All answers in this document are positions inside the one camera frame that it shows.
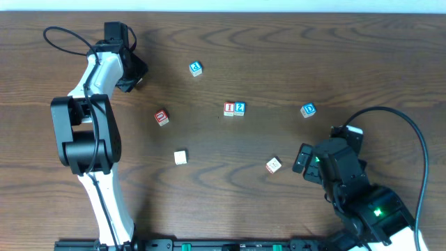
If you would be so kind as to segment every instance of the cube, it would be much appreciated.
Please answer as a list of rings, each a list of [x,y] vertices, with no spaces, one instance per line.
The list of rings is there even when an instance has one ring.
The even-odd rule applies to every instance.
[[[268,163],[266,163],[266,169],[271,173],[274,174],[282,164],[274,157],[272,160],[270,160]]]
[[[316,108],[313,103],[308,103],[300,109],[300,113],[304,116],[304,118],[308,118],[309,116],[313,116],[316,113]]]
[[[175,157],[175,164],[177,165],[187,164],[186,151],[175,152],[174,157]]]
[[[234,116],[244,116],[245,115],[245,108],[246,108],[245,103],[236,102],[234,106],[235,106]]]
[[[190,73],[192,73],[192,76],[194,76],[194,77],[203,73],[203,68],[201,67],[201,64],[198,61],[191,63],[189,65],[189,70],[190,70]]]
[[[234,103],[226,102],[224,104],[224,112],[223,112],[223,114],[225,116],[234,116],[234,107],[235,107]]]
[[[163,126],[169,122],[169,118],[164,110],[161,110],[155,114],[155,119],[160,126]]]

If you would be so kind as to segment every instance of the white wall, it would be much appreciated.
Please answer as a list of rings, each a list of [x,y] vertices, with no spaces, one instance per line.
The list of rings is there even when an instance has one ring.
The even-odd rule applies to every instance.
[[[446,13],[446,0],[0,0],[0,10]]]

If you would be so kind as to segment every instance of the blue block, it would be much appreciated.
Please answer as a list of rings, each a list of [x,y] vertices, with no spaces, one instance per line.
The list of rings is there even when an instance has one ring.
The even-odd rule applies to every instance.
[[[246,104],[244,102],[236,102],[234,115],[235,116],[243,116],[245,115]]]
[[[190,72],[192,73],[192,75],[194,77],[200,75],[203,72],[203,70],[201,68],[201,64],[198,61],[195,61],[194,63],[191,63],[189,65],[189,70],[190,70]]]
[[[309,116],[313,116],[316,113],[316,108],[313,103],[308,103],[300,109],[300,112],[304,116],[304,118],[308,118]]]

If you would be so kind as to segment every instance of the red block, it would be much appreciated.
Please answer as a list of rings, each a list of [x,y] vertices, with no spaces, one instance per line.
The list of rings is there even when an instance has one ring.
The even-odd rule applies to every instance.
[[[234,116],[234,108],[236,105],[233,102],[226,102],[224,104],[224,112],[225,116]]]
[[[161,110],[155,114],[155,119],[160,124],[160,126],[163,126],[169,122],[169,118],[167,117],[167,114],[164,110]]]

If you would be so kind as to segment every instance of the wooden table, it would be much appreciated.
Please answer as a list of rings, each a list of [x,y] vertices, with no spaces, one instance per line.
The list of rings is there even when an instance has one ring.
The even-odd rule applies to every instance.
[[[328,137],[359,109],[385,105],[422,129],[431,175],[421,230],[446,246],[446,17],[442,15],[0,13],[0,250],[51,250],[60,238],[98,237],[90,201],[57,156],[49,104],[80,80],[86,59],[50,47],[46,26],[95,43],[103,22],[137,37],[149,73],[112,105],[122,137],[119,175],[143,238],[325,236],[342,228],[323,189],[291,171],[301,143]],[[86,52],[74,38],[60,46]],[[188,64],[200,61],[203,75]],[[223,103],[247,103],[224,117]],[[299,110],[316,105],[315,116]],[[171,121],[153,118],[165,107]],[[361,158],[372,182],[415,212],[423,172],[419,142],[403,120],[374,112]],[[174,151],[190,162],[176,166]],[[283,167],[269,174],[277,155]]]

